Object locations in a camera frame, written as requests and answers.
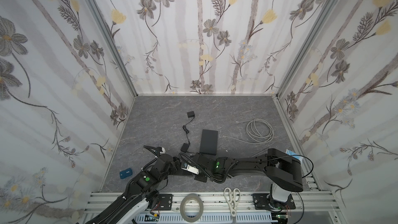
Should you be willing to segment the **black power adapter with cable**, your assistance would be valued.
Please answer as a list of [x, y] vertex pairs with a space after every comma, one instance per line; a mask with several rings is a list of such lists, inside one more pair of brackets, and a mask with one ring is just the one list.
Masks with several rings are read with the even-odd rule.
[[188, 143], [184, 143], [182, 145], [180, 151], [183, 152], [183, 153], [188, 153], [189, 152], [189, 148], [190, 148], [190, 145]]

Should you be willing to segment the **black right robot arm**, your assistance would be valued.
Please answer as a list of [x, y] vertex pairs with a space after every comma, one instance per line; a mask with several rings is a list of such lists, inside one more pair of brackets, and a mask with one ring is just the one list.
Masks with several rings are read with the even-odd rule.
[[270, 148], [266, 153], [250, 158], [220, 157], [210, 159], [199, 153], [188, 157], [179, 154], [181, 169], [195, 175], [195, 180], [211, 180], [223, 184], [228, 178], [244, 175], [268, 177], [272, 181], [267, 195], [254, 194], [256, 209], [276, 212], [279, 209], [294, 209], [292, 193], [303, 192], [302, 155], [289, 155]]

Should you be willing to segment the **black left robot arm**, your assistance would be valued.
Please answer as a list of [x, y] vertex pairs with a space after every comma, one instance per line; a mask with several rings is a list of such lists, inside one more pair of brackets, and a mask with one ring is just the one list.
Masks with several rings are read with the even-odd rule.
[[88, 224], [128, 224], [155, 201], [159, 184], [170, 175], [182, 173], [183, 162], [165, 153], [162, 147], [145, 146], [155, 158], [131, 179], [125, 191]]

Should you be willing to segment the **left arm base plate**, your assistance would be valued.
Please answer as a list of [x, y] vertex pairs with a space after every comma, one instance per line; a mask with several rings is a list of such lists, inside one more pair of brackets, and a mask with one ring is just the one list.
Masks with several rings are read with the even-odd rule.
[[173, 204], [173, 194], [157, 194], [149, 201], [148, 210], [151, 211], [171, 211]]

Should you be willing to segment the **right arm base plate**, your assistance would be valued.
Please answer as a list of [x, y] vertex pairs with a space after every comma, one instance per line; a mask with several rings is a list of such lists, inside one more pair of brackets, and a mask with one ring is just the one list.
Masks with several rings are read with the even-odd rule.
[[253, 203], [256, 210], [267, 210], [270, 212], [281, 212], [296, 209], [292, 195], [289, 195], [286, 203], [271, 200], [271, 194], [253, 194]]

